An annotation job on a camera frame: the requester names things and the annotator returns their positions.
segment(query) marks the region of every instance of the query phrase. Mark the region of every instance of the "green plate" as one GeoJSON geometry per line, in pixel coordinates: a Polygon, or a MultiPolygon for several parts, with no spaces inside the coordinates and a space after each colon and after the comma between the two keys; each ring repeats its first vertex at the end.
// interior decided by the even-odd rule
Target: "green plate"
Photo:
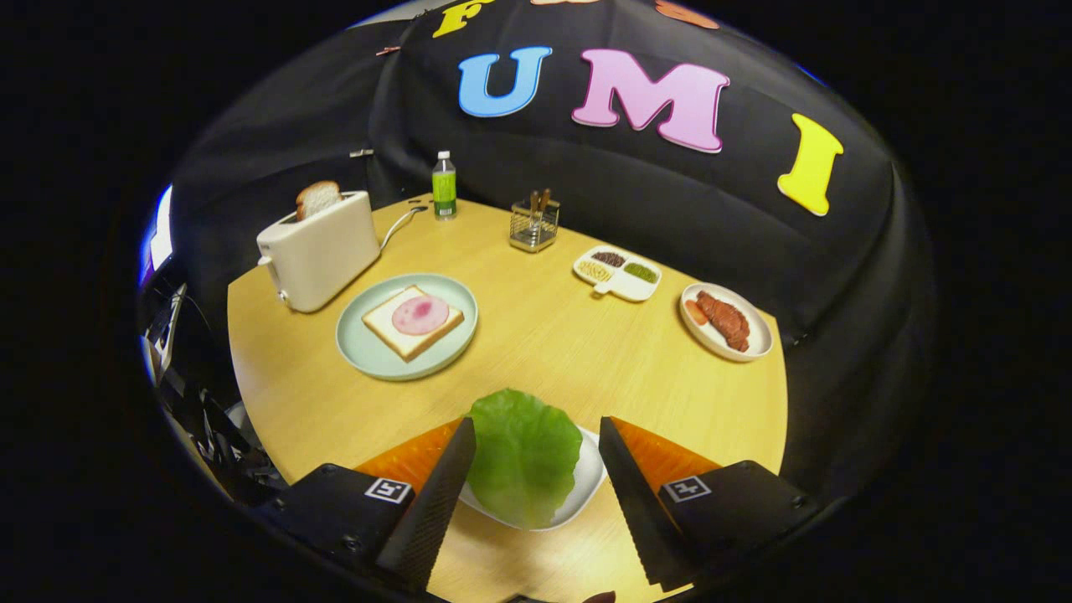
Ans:
{"type": "Polygon", "coordinates": [[[455,362],[465,351],[476,330],[476,298],[464,284],[443,275],[402,275],[370,286],[346,306],[336,327],[336,343],[346,362],[366,374],[387,381],[420,379],[455,362]],[[458,308],[465,318],[423,354],[406,363],[364,326],[361,317],[414,284],[458,308]]]}

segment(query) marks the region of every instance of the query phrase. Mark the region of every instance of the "wooden table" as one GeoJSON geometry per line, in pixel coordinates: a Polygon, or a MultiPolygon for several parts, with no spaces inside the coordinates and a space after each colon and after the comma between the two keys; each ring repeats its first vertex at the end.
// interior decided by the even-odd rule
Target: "wooden table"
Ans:
{"type": "MultiPolygon", "coordinates": [[[[430,196],[419,198],[427,204],[430,196]]],[[[242,399],[288,483],[323,462],[355,467],[503,387],[534,394],[596,433],[601,416],[615,415],[718,464],[751,459],[778,472],[787,394],[772,317],[763,315],[774,334],[768,356],[725,361],[680,318],[681,292],[696,279],[660,266],[662,281],[646,302],[599,297],[571,270],[597,239],[561,229],[554,245],[530,254],[507,244],[507,211],[458,206],[449,222],[432,211],[415,215],[376,263],[315,313],[280,304],[264,267],[230,283],[227,319],[242,399]],[[360,292],[407,273],[467,285],[479,304],[476,333],[436,374],[372,379],[339,353],[336,324],[360,292]]],[[[410,207],[373,212],[381,240],[410,207]]],[[[568,202],[563,216],[568,224],[568,202]]],[[[459,503],[428,590],[489,603],[517,593],[564,603],[607,590],[623,602],[668,595],[647,584],[610,480],[575,520],[548,532],[515,530],[459,503]]]]}

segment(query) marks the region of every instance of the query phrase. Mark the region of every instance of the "lettuce leaf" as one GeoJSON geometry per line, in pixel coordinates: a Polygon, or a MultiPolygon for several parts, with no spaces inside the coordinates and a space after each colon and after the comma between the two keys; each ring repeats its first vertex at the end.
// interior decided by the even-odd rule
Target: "lettuce leaf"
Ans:
{"type": "Polygon", "coordinates": [[[473,402],[470,487],[485,509],[521,529],[546,528],[574,489],[581,431],[565,412],[517,389],[473,402]]]}

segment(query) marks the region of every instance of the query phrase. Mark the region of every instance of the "utensil holder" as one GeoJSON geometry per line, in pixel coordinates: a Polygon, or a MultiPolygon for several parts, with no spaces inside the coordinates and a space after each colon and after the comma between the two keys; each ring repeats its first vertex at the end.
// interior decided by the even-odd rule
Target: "utensil holder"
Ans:
{"type": "Polygon", "coordinates": [[[518,202],[510,212],[510,245],[530,253],[554,242],[559,234],[559,202],[548,201],[544,211],[534,212],[528,202],[518,202]]]}

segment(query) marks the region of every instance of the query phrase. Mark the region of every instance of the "toast slice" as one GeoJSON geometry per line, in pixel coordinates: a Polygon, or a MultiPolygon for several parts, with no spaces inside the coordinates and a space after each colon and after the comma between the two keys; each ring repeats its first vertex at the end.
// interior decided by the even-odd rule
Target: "toast slice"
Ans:
{"type": "Polygon", "coordinates": [[[313,182],[298,193],[298,220],[304,220],[340,201],[342,201],[342,194],[339,192],[339,182],[333,180],[313,182]]]}
{"type": "Polygon", "coordinates": [[[425,350],[432,347],[432,343],[443,339],[444,336],[465,320],[465,314],[461,310],[448,304],[447,322],[440,325],[435,330],[426,333],[425,335],[399,333],[391,321],[394,310],[405,302],[422,295],[428,294],[415,284],[410,285],[361,317],[361,322],[364,323],[364,326],[369,327],[372,333],[375,333],[381,341],[386,343],[388,348],[393,350],[406,363],[422,354],[425,350]]]}

